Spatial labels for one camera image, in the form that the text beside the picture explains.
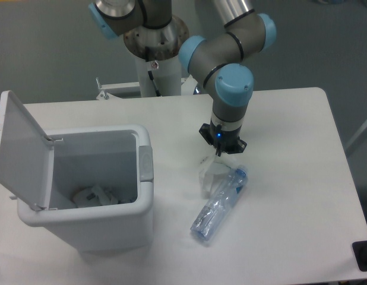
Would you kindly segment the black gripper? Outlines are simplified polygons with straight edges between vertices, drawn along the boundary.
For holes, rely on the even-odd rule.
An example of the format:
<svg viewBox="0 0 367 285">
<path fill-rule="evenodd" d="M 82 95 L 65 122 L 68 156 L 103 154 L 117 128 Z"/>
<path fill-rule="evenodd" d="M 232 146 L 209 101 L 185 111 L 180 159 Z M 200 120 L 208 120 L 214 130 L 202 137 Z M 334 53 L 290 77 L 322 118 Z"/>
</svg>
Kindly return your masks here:
<svg viewBox="0 0 367 285">
<path fill-rule="evenodd" d="M 240 138 L 243 118 L 234 122 L 222 121 L 219 118 L 211 118 L 210 123 L 204 123 L 199 133 L 205 141 L 214 147 L 216 155 L 223 153 L 239 154 L 246 149 L 247 143 Z"/>
</svg>

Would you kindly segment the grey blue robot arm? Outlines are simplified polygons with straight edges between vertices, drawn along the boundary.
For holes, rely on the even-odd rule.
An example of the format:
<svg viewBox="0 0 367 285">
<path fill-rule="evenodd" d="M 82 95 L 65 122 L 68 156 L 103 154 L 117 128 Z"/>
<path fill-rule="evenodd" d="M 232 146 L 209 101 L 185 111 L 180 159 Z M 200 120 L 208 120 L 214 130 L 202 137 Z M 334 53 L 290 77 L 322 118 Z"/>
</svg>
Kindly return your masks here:
<svg viewBox="0 0 367 285">
<path fill-rule="evenodd" d="M 216 154 L 242 153 L 239 133 L 254 90 L 254 76 L 242 65 L 276 40 L 274 21 L 250 1 L 214 1 L 225 32 L 213 40 L 190 36 L 173 15 L 171 1 L 93 1 L 94 22 L 108 39 L 122 37 L 135 58 L 142 97 L 181 93 L 188 72 L 213 100 L 210 123 L 200 134 Z"/>
</svg>

